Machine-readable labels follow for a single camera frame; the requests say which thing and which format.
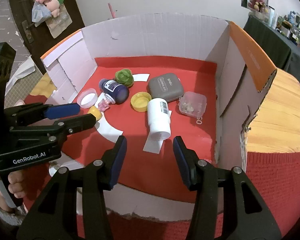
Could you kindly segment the wooden table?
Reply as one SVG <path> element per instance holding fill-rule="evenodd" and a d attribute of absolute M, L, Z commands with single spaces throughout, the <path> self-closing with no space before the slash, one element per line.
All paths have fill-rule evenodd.
<path fill-rule="evenodd" d="M 281 69 L 249 125 L 247 151 L 300 152 L 300 83 Z"/>

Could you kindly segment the pink yellow toy figure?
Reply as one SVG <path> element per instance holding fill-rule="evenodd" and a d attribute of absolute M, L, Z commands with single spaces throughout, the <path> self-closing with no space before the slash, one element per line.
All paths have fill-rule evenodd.
<path fill-rule="evenodd" d="M 96 103 L 89 108 L 88 114 L 92 114 L 96 121 L 99 121 L 103 117 L 104 112 L 114 104 L 115 100 L 109 94 L 102 92 Z"/>

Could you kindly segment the white pill bottle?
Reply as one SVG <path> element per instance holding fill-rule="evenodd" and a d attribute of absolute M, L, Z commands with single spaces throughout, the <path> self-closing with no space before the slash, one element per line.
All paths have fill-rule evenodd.
<path fill-rule="evenodd" d="M 147 105 L 149 134 L 153 140 L 166 140 L 171 136 L 171 119 L 164 99 L 152 99 Z"/>

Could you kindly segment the clear plastic lid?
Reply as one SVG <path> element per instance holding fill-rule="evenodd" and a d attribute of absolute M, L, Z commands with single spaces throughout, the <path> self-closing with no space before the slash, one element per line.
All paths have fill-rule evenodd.
<path fill-rule="evenodd" d="M 98 99 L 98 94 L 95 89 L 89 88 L 83 91 L 79 96 L 77 97 L 77 103 L 79 106 L 83 109 L 87 109 L 92 107 Z"/>

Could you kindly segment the green fuzzy ball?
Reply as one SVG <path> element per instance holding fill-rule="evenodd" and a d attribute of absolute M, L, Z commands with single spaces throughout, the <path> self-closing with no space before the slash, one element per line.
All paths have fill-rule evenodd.
<path fill-rule="evenodd" d="M 122 69 L 115 73 L 115 81 L 129 88 L 134 84 L 134 77 L 130 69 Z"/>

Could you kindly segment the grey rounded case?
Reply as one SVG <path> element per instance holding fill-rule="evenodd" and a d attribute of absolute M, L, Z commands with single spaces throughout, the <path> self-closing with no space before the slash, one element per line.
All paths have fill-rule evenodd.
<path fill-rule="evenodd" d="M 183 85 L 174 73 L 167 73 L 150 79 L 148 88 L 153 99 L 161 98 L 167 102 L 178 100 L 184 94 Z"/>

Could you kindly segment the pink rabbit plush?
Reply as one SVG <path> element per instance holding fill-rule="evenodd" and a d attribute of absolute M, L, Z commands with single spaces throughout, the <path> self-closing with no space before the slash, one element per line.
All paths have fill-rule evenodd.
<path fill-rule="evenodd" d="M 268 12 L 267 0 L 250 0 L 247 5 L 249 9 L 253 9 L 258 12 Z"/>

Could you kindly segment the small clear plastic box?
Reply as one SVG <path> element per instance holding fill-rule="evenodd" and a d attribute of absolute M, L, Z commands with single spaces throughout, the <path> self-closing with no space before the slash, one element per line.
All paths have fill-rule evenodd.
<path fill-rule="evenodd" d="M 179 98 L 179 111 L 181 114 L 200 119 L 205 113 L 207 98 L 203 94 L 195 92 L 185 92 Z"/>

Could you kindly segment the red knitted cloth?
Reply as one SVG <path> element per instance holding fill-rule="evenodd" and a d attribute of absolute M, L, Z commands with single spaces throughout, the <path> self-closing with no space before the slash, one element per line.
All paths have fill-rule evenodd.
<path fill-rule="evenodd" d="M 119 183 L 106 192 L 115 239 L 184 239 L 196 193 L 181 180 L 167 140 L 158 154 L 145 152 L 146 116 L 137 114 L 123 135 L 128 152 Z M 283 235 L 300 223 L 300 152 L 248 153 L 247 175 Z"/>

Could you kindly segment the red paper liner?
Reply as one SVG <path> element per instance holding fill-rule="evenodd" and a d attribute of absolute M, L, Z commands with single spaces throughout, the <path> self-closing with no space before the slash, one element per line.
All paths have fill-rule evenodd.
<path fill-rule="evenodd" d="M 102 79 L 111 79 L 121 69 L 148 74 L 162 84 L 162 75 L 172 73 L 186 92 L 202 94 L 207 102 L 202 120 L 184 115 L 179 102 L 153 100 L 151 109 L 137 112 L 129 100 L 106 110 L 97 126 L 71 135 L 63 152 L 87 165 L 113 147 L 110 136 L 127 139 L 127 153 L 119 183 L 127 187 L 182 202 L 194 202 L 196 194 L 183 184 L 173 153 L 173 139 L 181 136 L 198 157 L 213 160 L 216 142 L 216 89 L 213 62 L 170 56 L 98 57 L 97 69 L 85 88 L 97 88 Z"/>

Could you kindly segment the pink plush toys on door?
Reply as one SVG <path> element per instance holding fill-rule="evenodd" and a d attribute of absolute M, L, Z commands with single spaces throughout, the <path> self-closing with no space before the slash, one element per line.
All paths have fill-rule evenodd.
<path fill-rule="evenodd" d="M 39 26 L 49 18 L 57 18 L 63 3 L 64 0 L 34 0 L 31 18 L 34 26 Z"/>

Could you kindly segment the dark cloth covered table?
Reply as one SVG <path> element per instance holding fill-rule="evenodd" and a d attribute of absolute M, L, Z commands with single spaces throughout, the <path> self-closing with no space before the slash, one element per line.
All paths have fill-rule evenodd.
<path fill-rule="evenodd" d="M 244 30 L 266 52 L 277 68 L 288 72 L 300 83 L 300 48 L 298 46 L 253 15 L 248 17 Z"/>

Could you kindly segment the white orange cardboard box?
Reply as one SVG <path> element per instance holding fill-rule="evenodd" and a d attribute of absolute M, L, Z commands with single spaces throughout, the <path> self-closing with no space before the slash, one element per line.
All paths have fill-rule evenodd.
<path fill-rule="evenodd" d="M 145 91 L 156 76 L 174 73 L 185 91 L 203 94 L 207 104 L 204 115 L 193 118 L 170 102 L 171 135 L 181 136 L 198 157 L 225 169 L 246 167 L 245 129 L 277 72 L 262 48 L 234 22 L 170 13 L 90 25 L 58 42 L 41 59 L 57 88 L 50 103 L 75 101 L 123 68 L 137 76 L 131 94 Z M 113 105 L 94 128 L 68 137 L 61 163 L 87 165 L 120 135 L 126 137 L 128 150 L 118 184 L 105 194 L 107 208 L 165 222 L 189 220 L 196 194 L 183 184 L 172 138 L 161 144 L 149 141 L 147 115 L 132 109 L 129 101 Z"/>

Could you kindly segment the pink stick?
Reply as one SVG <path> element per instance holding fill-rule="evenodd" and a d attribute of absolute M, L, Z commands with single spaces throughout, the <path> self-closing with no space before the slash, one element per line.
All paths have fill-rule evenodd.
<path fill-rule="evenodd" d="M 110 10 L 110 14 L 111 14 L 112 18 L 115 19 L 115 18 L 116 18 L 116 13 L 115 13 L 115 11 L 113 10 L 113 8 L 112 8 L 112 6 L 111 6 L 110 3 L 108 3 L 108 8 L 109 8 L 109 10 Z"/>

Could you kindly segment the yellow bottle cap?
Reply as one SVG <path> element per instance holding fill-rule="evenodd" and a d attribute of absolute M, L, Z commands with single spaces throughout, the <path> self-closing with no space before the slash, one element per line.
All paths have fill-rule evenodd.
<path fill-rule="evenodd" d="M 137 112 L 146 112 L 147 105 L 152 100 L 152 97 L 147 92 L 137 92 L 130 100 L 130 104 Z"/>

